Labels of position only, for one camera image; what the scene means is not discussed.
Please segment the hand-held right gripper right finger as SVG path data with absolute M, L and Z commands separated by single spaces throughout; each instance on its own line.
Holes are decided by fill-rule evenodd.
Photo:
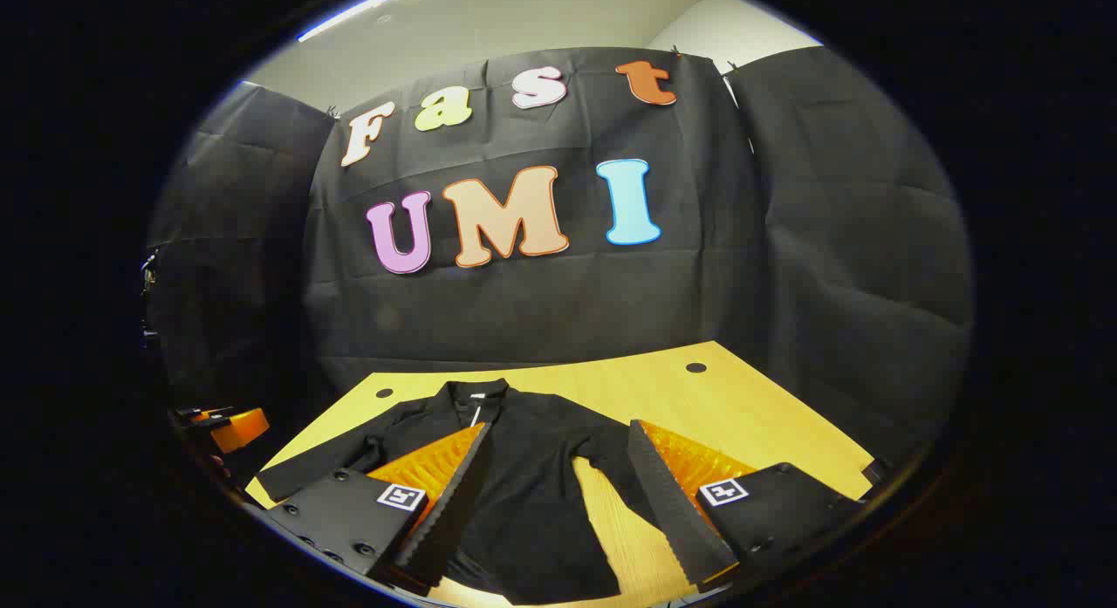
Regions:
M 865 505 L 792 462 L 751 468 L 642 419 L 627 454 L 687 580 L 757 585 L 796 564 Z

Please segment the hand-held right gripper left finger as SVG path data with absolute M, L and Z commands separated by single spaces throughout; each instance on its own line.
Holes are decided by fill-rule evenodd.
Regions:
M 336 468 L 266 514 L 352 573 L 430 591 L 476 507 L 490 429 L 475 424 L 375 471 Z

